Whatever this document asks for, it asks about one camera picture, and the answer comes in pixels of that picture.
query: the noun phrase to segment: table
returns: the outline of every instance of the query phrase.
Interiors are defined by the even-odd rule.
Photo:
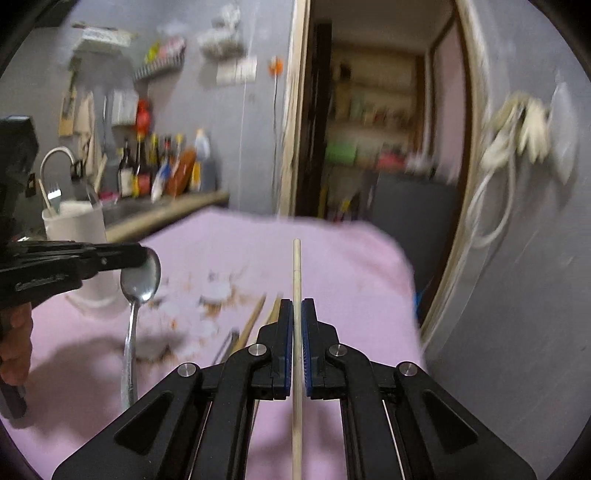
[[[230,328],[242,328],[264,293],[265,306],[291,297],[292,243],[302,240],[303,296],[315,299],[322,322],[373,361],[423,365],[414,318],[411,270],[395,243],[373,226],[333,226],[320,220],[263,218],[210,208],[146,239],[163,266],[157,308],[143,307],[138,351],[165,342],[166,353],[138,365],[142,395],[176,365],[208,366]],[[212,276],[226,278],[232,296],[217,311],[199,307]],[[119,380],[128,323],[126,305],[109,320],[85,317],[65,295],[34,311],[29,411],[4,425],[31,466],[50,479],[59,463],[119,412]],[[346,477],[339,404],[304,405],[304,477]],[[291,399],[261,402],[246,477],[291,478]]]

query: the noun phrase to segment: human hand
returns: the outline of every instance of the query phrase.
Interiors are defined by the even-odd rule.
[[[33,351],[31,304],[5,309],[1,314],[12,328],[0,342],[0,377],[9,385],[23,385],[29,375]]]

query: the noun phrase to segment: door frame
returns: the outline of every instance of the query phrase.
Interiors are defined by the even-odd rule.
[[[293,0],[294,13],[291,29],[290,50],[287,61],[287,88],[285,92],[285,111],[283,120],[284,148],[281,165],[281,183],[279,191],[279,205],[277,212],[283,216],[292,216],[295,210],[297,193],[297,170],[300,160],[300,131],[303,109],[303,86],[306,73],[306,59],[308,55],[308,40],[310,29],[311,3],[313,0]],[[474,193],[478,181],[478,158],[481,155],[482,125],[484,124],[486,108],[486,85],[484,75],[481,72],[482,61],[485,57],[482,46],[478,45],[476,38],[479,32],[475,30],[475,22],[472,21],[471,0],[450,0],[453,5],[453,15],[457,21],[460,36],[462,37],[462,49],[464,53],[465,71],[467,78],[466,96],[467,105],[471,104],[471,116],[466,117],[466,135],[464,138],[465,157],[462,167],[465,192],[461,201],[461,210],[457,216],[457,227],[450,236],[441,282],[433,294],[433,299],[425,321],[421,327],[421,337],[428,339],[438,320],[446,310],[447,304],[453,294],[454,286],[463,271],[466,245],[469,244],[469,234],[463,227],[466,219],[468,202]]]
[[[281,183],[277,206],[277,212],[282,216],[293,216],[296,210],[301,116],[311,17],[311,0],[293,1],[294,13],[285,81]]]
[[[436,88],[436,68],[435,68],[435,55],[437,49],[441,46],[443,41],[447,38],[448,34],[452,31],[454,27],[457,26],[457,34],[459,37],[460,48],[462,49],[462,58],[463,58],[463,70],[465,76],[465,99],[466,99],[466,112],[465,112],[465,125],[464,125],[464,143],[463,143],[463,151],[462,151],[462,165],[460,167],[460,173],[457,178],[456,188],[458,191],[459,198],[465,199],[466,198],[466,190],[467,190],[467,183],[469,177],[469,167],[470,167],[470,155],[472,152],[472,146],[470,142],[467,140],[472,136],[473,131],[473,121],[472,121],[472,81],[470,78],[471,72],[469,69],[468,59],[468,52],[466,47],[466,35],[462,29],[459,13],[457,10],[457,6],[453,6],[452,14],[450,18],[447,20],[441,32],[437,36],[437,38],[431,44],[431,47],[428,51],[428,61],[430,64],[430,71],[431,71],[431,123],[430,123],[430,135],[429,135],[429,146],[428,151],[429,155],[433,156],[435,154],[435,147],[436,147],[436,132],[437,132],[437,116],[440,114],[437,111],[437,88]],[[431,306],[435,302],[435,298],[439,287],[442,284],[444,273],[446,267],[449,263],[449,259],[451,256],[451,252],[453,249],[455,237],[457,234],[458,229],[460,228],[460,218],[462,216],[462,207],[463,202],[459,202],[456,210],[452,215],[451,223],[452,225],[456,225],[455,230],[450,230],[448,235],[447,241],[443,247],[443,253],[441,255],[441,260],[439,261],[439,265],[437,266],[435,275],[429,286],[426,288],[423,298],[421,299],[421,303],[418,308],[418,317],[421,323],[421,327],[427,321],[427,317],[429,311],[431,310]]]

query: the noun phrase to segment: fork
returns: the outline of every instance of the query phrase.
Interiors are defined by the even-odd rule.
[[[51,204],[53,209],[56,211],[56,213],[59,214],[60,213],[60,203],[61,203],[61,189],[57,183],[51,185],[51,190],[47,194],[47,199],[49,200],[49,203]]]

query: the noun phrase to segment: kitchen sink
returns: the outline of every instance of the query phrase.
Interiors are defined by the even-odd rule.
[[[105,226],[108,228],[159,206],[160,202],[152,203],[149,199],[125,199],[112,205],[103,205]]]

